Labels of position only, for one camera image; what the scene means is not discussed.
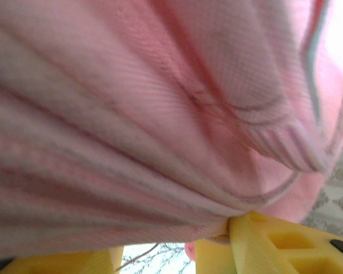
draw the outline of pink clothing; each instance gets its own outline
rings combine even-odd
[[[343,0],[0,0],[0,256],[300,221],[343,146]]]

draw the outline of sky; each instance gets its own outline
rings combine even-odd
[[[155,244],[139,244],[139,245],[126,246],[123,250],[123,255],[136,257],[136,256],[144,253],[145,251],[149,250],[154,245]],[[159,247],[154,249],[150,254],[152,255],[152,254],[157,253],[158,248]],[[161,274],[177,274],[178,270],[180,268],[182,268],[184,260],[189,260],[189,258],[183,252],[183,254],[180,257],[173,259],[173,261],[170,262],[170,265],[166,265],[165,267],[163,267]],[[161,258],[156,257],[153,260],[153,263],[150,265],[150,268],[145,268],[143,272],[145,274],[156,273],[156,271],[159,269],[160,263],[161,263]],[[121,271],[121,274],[133,274],[136,270],[137,270],[136,267],[126,268],[125,270]],[[196,265],[193,261],[185,269],[184,274],[196,274]]]

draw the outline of hole in plastic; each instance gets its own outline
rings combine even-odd
[[[315,247],[309,239],[297,232],[269,233],[267,237],[278,249],[307,249]]]

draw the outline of pink fabric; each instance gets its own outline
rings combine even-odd
[[[343,146],[343,0],[0,0],[0,256],[300,221]]]

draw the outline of yellow plastic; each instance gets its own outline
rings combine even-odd
[[[231,246],[196,242],[197,274],[343,274],[342,238],[270,216],[229,220]],[[0,274],[115,274],[123,247],[16,259]]]
[[[202,239],[196,241],[195,253],[196,273],[236,274],[231,246],[214,244]]]
[[[65,253],[16,259],[0,274],[115,274],[123,247],[94,252]]]
[[[229,235],[238,274],[343,274],[336,235],[255,212],[231,218]]]

